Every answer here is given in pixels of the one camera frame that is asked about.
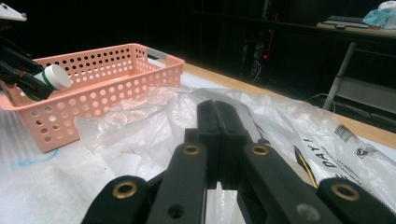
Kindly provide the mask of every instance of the clear plastic wrap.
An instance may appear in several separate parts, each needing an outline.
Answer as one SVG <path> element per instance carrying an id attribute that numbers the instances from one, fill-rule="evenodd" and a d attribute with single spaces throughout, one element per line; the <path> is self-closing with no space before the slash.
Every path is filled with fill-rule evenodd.
<path id="1" fill-rule="evenodd" d="M 186 128 L 196 128 L 196 106 L 206 100 L 233 105 L 253 141 L 267 139 L 301 179 L 317 185 L 328 177 L 348 178 L 370 191 L 393 212 L 396 163 L 308 103 L 226 89 L 152 88 L 145 99 L 124 100 L 99 119 L 75 119 L 82 144 L 91 152 L 125 150 L 141 158 L 145 178 L 165 170 Z M 298 163 L 297 153 L 313 174 Z M 241 223 L 234 192 L 208 193 L 207 223 Z"/>

